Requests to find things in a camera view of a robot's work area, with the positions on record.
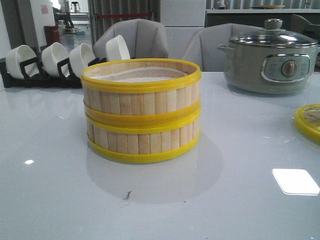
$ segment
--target glossy table surface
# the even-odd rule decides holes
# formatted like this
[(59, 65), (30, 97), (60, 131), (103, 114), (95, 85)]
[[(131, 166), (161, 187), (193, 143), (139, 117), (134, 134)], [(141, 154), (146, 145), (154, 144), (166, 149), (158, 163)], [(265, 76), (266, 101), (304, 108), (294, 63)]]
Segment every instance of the glossy table surface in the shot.
[(294, 125), (320, 104), (320, 74), (289, 95), (236, 89), (221, 72), (201, 87), (196, 147), (132, 165), (88, 147), (82, 89), (1, 81), (0, 239), (319, 240), (320, 195), (285, 194), (273, 170), (320, 185), (320, 146)]

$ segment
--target dish rack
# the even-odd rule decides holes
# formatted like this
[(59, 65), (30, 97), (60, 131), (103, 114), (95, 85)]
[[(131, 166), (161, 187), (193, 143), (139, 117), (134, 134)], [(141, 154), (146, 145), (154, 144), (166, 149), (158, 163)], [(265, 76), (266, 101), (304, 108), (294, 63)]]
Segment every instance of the dish rack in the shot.
[[(95, 65), (98, 63), (106, 62), (106, 58), (95, 58), (89, 62), (88, 66)], [(26, 66), (36, 63), (39, 73), (29, 76), (26, 72)], [(0, 72), (2, 76), (3, 86), (5, 88), (11, 87), (23, 87), (23, 88), (82, 88), (80, 78), (78, 78), (70, 65), (69, 58), (59, 61), (57, 64), (57, 69), (59, 72), (59, 77), (50, 76), (44, 69), (43, 63), (40, 61), (39, 57), (33, 57), (28, 60), (20, 62), (20, 69), (23, 75), (23, 79), (14, 78), (7, 71), (6, 59), (0, 60)], [(62, 67), (67, 65), (70, 75), (65, 76), (62, 73)]]

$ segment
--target yellow steamer rim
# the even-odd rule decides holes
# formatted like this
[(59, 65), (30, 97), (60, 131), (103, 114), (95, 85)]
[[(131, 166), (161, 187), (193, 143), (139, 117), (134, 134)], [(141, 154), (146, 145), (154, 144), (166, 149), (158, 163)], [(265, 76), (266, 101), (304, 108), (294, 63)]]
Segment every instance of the yellow steamer rim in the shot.
[(320, 144), (320, 104), (307, 105), (297, 109), (294, 124), (302, 134)]
[[(144, 67), (164, 67), (180, 70), (186, 73), (185, 76), (160, 81), (148, 82), (119, 82), (96, 79), (95, 76), (103, 74), (116, 74), (127, 69), (136, 69)], [(86, 68), (81, 75), (81, 83), (84, 89), (84, 110), (88, 124), (88, 141), (90, 146), (99, 154), (126, 163), (145, 164), (161, 162), (178, 157), (190, 149), (192, 149), (199, 139), (199, 116), (201, 112), (200, 100), (200, 82), (201, 70), (197, 64), (192, 62), (167, 59), (167, 58), (141, 58), (120, 61), (104, 62), (92, 65)], [(145, 94), (159, 93), (173, 90), (183, 90), (191, 86), (197, 87), (198, 94), (193, 98), (192, 102), (185, 106), (177, 108), (173, 111), (153, 113), (153, 114), (113, 114), (111, 112), (102, 112), (99, 108), (95, 109), (88, 104), (86, 100), (86, 89), (90, 91), (101, 91), (112, 94)], [(94, 130), (109, 131), (114, 134), (129, 135), (151, 135), (163, 134), (170, 131), (181, 131), (193, 127), (192, 139), (188, 137), (188, 141), (183, 141), (180, 147), (161, 152), (132, 154), (119, 152), (102, 147), (99, 142), (94, 140)]]

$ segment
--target bamboo steamer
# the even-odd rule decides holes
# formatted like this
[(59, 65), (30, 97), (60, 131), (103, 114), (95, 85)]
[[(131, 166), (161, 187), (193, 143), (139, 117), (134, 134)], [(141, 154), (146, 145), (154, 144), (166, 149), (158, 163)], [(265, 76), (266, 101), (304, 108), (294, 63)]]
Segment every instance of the bamboo steamer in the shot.
[(90, 146), (127, 163), (154, 163), (189, 151), (200, 126), (198, 65), (177, 59), (110, 61), (81, 75)]

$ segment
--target gray pot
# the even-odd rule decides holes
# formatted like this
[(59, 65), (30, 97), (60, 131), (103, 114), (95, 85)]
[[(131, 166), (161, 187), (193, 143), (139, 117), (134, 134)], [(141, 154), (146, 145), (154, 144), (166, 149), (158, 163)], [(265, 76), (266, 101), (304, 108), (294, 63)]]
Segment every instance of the gray pot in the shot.
[(282, 20), (268, 19), (265, 28), (232, 36), (218, 49), (227, 53), (224, 76), (237, 88), (265, 94), (304, 89), (314, 72), (318, 42), (281, 29)]

